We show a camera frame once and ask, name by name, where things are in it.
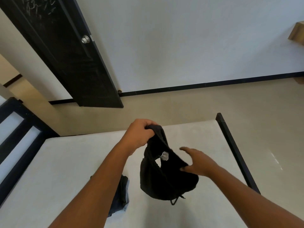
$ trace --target black door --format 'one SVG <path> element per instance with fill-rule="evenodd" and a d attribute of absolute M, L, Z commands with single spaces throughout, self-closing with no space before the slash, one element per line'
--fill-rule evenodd
<path fill-rule="evenodd" d="M 80 106 L 124 107 L 76 0 L 0 0 L 0 7 Z"/>

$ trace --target beige floor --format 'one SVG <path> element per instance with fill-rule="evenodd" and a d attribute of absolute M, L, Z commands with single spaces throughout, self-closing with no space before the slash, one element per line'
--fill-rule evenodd
<path fill-rule="evenodd" d="M 304 219 L 304 85 L 294 79 L 123 97 L 123 109 L 51 106 L 26 80 L 10 90 L 60 135 L 125 130 L 135 118 L 199 122 L 221 112 L 262 195 Z"/>

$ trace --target bed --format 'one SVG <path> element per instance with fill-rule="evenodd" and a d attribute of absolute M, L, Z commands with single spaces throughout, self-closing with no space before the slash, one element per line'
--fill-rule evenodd
<path fill-rule="evenodd" d="M 124 134 L 60 137 L 14 98 L 0 106 L 0 115 L 0 227 L 48 227 Z M 215 120 L 163 129 L 169 146 L 188 164 L 191 158 L 180 146 L 202 150 L 260 193 L 220 113 Z M 200 176 L 197 187 L 174 206 L 146 195 L 139 186 L 144 149 L 130 156 L 123 171 L 130 180 L 129 206 L 108 218 L 105 227 L 246 227 L 206 177 Z"/>

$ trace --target door knob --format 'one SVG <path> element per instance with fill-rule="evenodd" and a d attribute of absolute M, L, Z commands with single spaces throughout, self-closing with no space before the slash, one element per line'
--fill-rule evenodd
<path fill-rule="evenodd" d="M 81 38 L 81 42 L 82 42 L 83 44 L 90 43 L 90 38 L 89 38 L 87 35 L 84 35 L 84 36 Z"/>

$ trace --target white mattress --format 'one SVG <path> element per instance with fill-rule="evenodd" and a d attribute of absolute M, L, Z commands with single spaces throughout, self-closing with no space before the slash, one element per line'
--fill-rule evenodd
<path fill-rule="evenodd" d="M 163 127 L 169 146 L 188 164 L 180 146 L 199 149 L 245 183 L 215 120 Z M 124 131 L 47 139 L 0 208 L 0 227 L 48 227 L 82 189 Z M 128 159 L 130 203 L 113 214 L 105 227 L 246 227 L 216 185 L 200 177 L 196 188 L 176 205 L 152 199 L 139 185 L 145 147 Z"/>

